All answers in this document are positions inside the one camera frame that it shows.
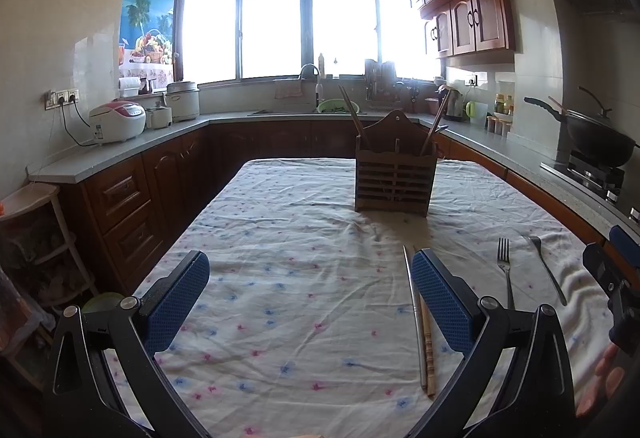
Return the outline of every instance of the window frame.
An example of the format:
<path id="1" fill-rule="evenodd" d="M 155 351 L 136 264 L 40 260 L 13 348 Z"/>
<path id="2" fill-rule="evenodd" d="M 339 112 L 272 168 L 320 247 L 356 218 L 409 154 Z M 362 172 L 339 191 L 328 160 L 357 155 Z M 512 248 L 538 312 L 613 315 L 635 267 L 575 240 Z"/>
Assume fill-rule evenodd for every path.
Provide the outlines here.
<path id="1" fill-rule="evenodd" d="M 378 39 L 378 61 L 382 61 L 382 23 L 381 23 L 381 14 L 380 14 L 380 0 L 375 0 L 376 5 L 376 36 Z M 176 45 L 177 47 L 182 47 L 182 21 L 184 18 L 184 0 L 176 0 L 176 15 L 175 15 L 175 24 L 177 28 L 174 28 L 175 37 L 176 37 Z M 305 64 L 315 64 L 314 59 L 314 31 L 313 31 L 313 0 L 300 0 L 300 43 L 301 43 L 301 60 L 300 60 L 300 68 L 302 68 Z M 236 45 L 235 45 L 235 56 L 236 56 L 236 77 L 232 80 L 219 80 L 215 82 L 205 82 L 201 84 L 203 87 L 218 87 L 218 86 L 228 86 L 231 84 L 247 84 L 252 82 L 272 82 L 274 80 L 282 80 L 288 78 L 298 78 L 297 74 L 283 74 L 277 76 L 257 76 L 252 78 L 243 78 L 242 77 L 242 0 L 236 0 Z M 180 56 L 174 58 L 175 65 L 175 74 L 180 78 L 184 77 L 184 72 L 182 68 L 182 59 Z M 444 74 L 445 71 L 445 62 L 444 59 L 440 60 L 440 67 L 442 68 L 441 74 Z M 348 78 L 350 80 L 364 80 L 364 75 L 362 74 L 342 74 L 341 78 Z M 309 74 L 303 75 L 304 79 L 313 79 L 315 80 L 317 77 Z M 421 79 L 411 79 L 411 78 L 399 78 L 398 80 L 402 81 L 412 81 L 417 82 L 419 84 L 433 84 L 432 80 L 421 80 Z"/>

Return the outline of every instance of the screw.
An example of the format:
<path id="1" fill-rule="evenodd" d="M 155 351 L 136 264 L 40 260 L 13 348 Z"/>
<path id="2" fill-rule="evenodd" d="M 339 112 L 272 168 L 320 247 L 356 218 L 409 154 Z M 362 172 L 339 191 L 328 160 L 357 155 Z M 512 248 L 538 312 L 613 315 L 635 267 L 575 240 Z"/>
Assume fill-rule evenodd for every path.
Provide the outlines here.
<path id="1" fill-rule="evenodd" d="M 135 297 L 124 297 L 122 301 L 120 301 L 120 308 L 123 310 L 130 310 L 135 308 L 138 305 L 138 299 Z"/>
<path id="2" fill-rule="evenodd" d="M 553 309 L 552 306 L 549 306 L 548 304 L 543 304 L 540 307 L 540 311 L 542 311 L 545 315 L 548 315 L 549 317 L 553 317 L 554 315 L 556 315 L 556 311 Z"/>
<path id="3" fill-rule="evenodd" d="M 482 297 L 480 304 L 487 310 L 495 310 L 498 307 L 498 301 L 493 297 Z"/>
<path id="4" fill-rule="evenodd" d="M 65 317 L 73 317 L 74 315 L 76 315 L 76 313 L 78 313 L 78 307 L 77 306 L 67 306 L 65 308 L 65 311 L 62 312 L 62 314 Z"/>

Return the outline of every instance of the kitchen counter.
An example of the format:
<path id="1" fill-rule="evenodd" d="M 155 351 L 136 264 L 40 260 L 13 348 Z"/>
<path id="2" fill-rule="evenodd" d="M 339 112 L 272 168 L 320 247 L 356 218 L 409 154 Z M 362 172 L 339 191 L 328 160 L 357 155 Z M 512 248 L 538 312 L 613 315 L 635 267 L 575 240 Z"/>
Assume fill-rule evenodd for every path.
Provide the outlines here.
<path id="1" fill-rule="evenodd" d="M 167 129 L 145 131 L 140 136 L 121 143 L 107 144 L 79 148 L 78 151 L 66 156 L 39 171 L 29 174 L 29 179 L 49 183 L 79 183 L 135 154 L 164 143 L 172 138 L 187 134 L 200 127 L 213 123 L 241 123 L 256 121 L 286 121 L 286 120 L 343 120 L 351 121 L 345 114 L 260 114 L 255 111 L 239 111 L 233 113 L 204 114 L 195 120 L 174 123 Z M 378 121 L 386 116 L 385 111 L 363 111 L 361 118 L 365 121 Z M 409 118 L 425 127 L 433 123 L 433 116 L 428 114 L 408 114 Z M 604 237 L 609 236 L 613 225 L 622 225 L 636 243 L 640 244 L 640 228 L 628 222 L 621 212 L 612 212 L 595 199 L 578 190 L 573 185 L 540 167 L 540 163 L 551 165 L 552 160 L 532 151 L 529 148 L 507 140 L 470 123 L 444 121 L 449 128 L 444 135 L 456 140 L 469 148 L 497 161 L 510 171 L 519 174 L 524 179 L 554 196 L 564 203 L 575 214 L 587 221 Z"/>

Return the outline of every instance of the bottle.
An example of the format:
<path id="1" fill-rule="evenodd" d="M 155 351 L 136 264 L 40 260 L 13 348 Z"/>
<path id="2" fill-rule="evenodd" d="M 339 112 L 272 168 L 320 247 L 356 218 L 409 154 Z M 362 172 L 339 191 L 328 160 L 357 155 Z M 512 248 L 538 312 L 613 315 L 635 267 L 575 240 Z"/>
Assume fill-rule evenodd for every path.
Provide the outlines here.
<path id="1" fill-rule="evenodd" d="M 504 114 L 504 95 L 498 93 L 495 95 L 494 112 Z"/>
<path id="2" fill-rule="evenodd" d="M 324 55 L 322 53 L 318 56 L 318 70 L 320 71 L 320 80 L 324 79 Z"/>
<path id="3" fill-rule="evenodd" d="M 510 94 L 504 102 L 504 113 L 513 116 L 513 97 Z"/>

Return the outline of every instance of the window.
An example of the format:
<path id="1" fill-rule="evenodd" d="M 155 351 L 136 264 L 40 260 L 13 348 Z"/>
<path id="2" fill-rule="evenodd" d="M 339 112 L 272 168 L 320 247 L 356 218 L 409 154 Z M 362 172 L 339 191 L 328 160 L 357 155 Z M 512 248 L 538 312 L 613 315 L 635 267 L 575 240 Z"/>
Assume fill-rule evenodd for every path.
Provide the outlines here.
<path id="1" fill-rule="evenodd" d="M 440 75 L 440 60 L 427 56 L 425 20 L 411 0 L 380 0 L 382 61 L 396 63 L 398 78 L 431 80 Z"/>
<path id="2" fill-rule="evenodd" d="M 236 77 L 236 0 L 184 0 L 184 79 L 196 83 Z"/>
<path id="3" fill-rule="evenodd" d="M 364 60 L 378 59 L 375 0 L 313 0 L 313 23 L 327 74 L 364 74 Z"/>
<path id="4" fill-rule="evenodd" d="M 242 77 L 298 74 L 300 0 L 242 0 Z"/>
<path id="5" fill-rule="evenodd" d="M 367 58 L 398 78 L 431 80 L 420 0 L 184 0 L 184 77 L 198 84 L 297 75 L 324 55 L 327 74 L 364 74 Z"/>

